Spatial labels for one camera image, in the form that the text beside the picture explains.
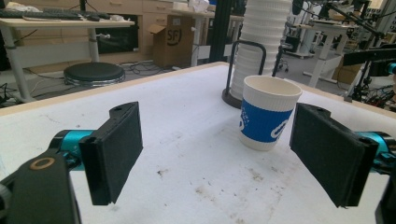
white table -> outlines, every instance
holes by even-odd
[[[191,67],[194,67],[198,64],[198,60],[200,59],[207,59],[210,55],[210,46],[202,46],[201,45],[201,31],[203,29],[203,23],[206,20],[206,24],[209,23],[209,19],[215,18],[214,12],[194,12],[182,9],[172,9],[172,12],[183,16],[190,16],[195,19],[195,30],[194,30],[194,39],[192,42],[192,55],[191,55]],[[244,20],[243,17],[240,16],[230,16],[230,23],[229,23],[229,33],[228,36],[232,35],[232,41],[238,40],[239,35],[239,27]],[[226,45],[224,50],[224,56],[230,56],[232,51],[233,45]]]
[[[16,79],[19,93],[14,96],[21,102],[32,102],[24,77],[23,68],[51,63],[83,59],[99,62],[95,28],[127,27],[133,21],[26,21],[23,19],[0,19],[0,29],[5,41],[7,56]],[[89,41],[41,46],[16,46],[15,30],[86,28]]]
[[[298,25],[298,27],[300,27],[302,29],[307,29],[307,30],[322,31],[327,36],[326,41],[323,44],[323,49],[321,50],[321,53],[319,54],[318,62],[315,65],[313,73],[304,72],[304,75],[311,76],[311,79],[310,79],[308,85],[310,87],[316,87],[318,80],[320,78],[325,79],[330,82],[334,82],[334,80],[331,79],[331,76],[332,76],[332,73],[334,72],[334,69],[341,62],[344,46],[346,45],[346,43],[348,41],[347,29],[349,27],[345,26],[345,25],[340,25],[340,24],[326,23],[325,21],[316,21],[316,22],[314,22],[314,24],[312,26],[311,25]],[[332,42],[333,42],[334,38],[339,35],[341,35],[342,37],[341,37],[340,42],[337,46],[337,49],[335,50],[336,57],[329,59],[328,58],[329,50],[330,50],[330,47],[332,46]]]
[[[292,119],[272,151],[239,142],[240,110],[221,99],[227,71],[212,63],[0,109],[0,179],[57,132],[97,129],[110,108],[138,101],[144,149],[118,202],[92,206],[85,174],[71,172],[83,223],[375,223],[388,177],[370,174],[360,206],[336,208],[290,150]],[[299,101],[396,136],[394,113],[307,87]]]

keyboard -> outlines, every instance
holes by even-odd
[[[105,12],[80,11],[80,10],[61,9],[61,8],[43,8],[43,11],[50,12],[50,13],[70,13],[70,14],[74,14],[74,15],[80,15],[82,17],[94,16],[94,17],[99,17],[100,19],[110,20],[110,16]]]
[[[12,11],[0,9],[0,18],[4,19],[24,19],[37,18],[44,20],[61,20],[61,21],[81,21],[82,18],[76,14],[70,13],[49,13],[49,12],[32,12],[32,11]]]

cardboard box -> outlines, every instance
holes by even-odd
[[[361,70],[361,64],[343,66],[343,63],[344,60],[342,59],[338,67],[335,68],[332,79],[350,85]]]
[[[160,67],[190,66],[194,19],[168,15],[166,26],[151,24],[148,31],[153,37],[153,61]]]

round stool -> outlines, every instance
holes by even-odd
[[[106,86],[124,79],[124,70],[112,63],[79,63],[64,69],[64,82],[77,86]]]

blue and white paper cup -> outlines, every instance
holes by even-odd
[[[246,77],[239,123],[241,142],[261,151],[274,148],[302,93],[297,85],[277,77]]]

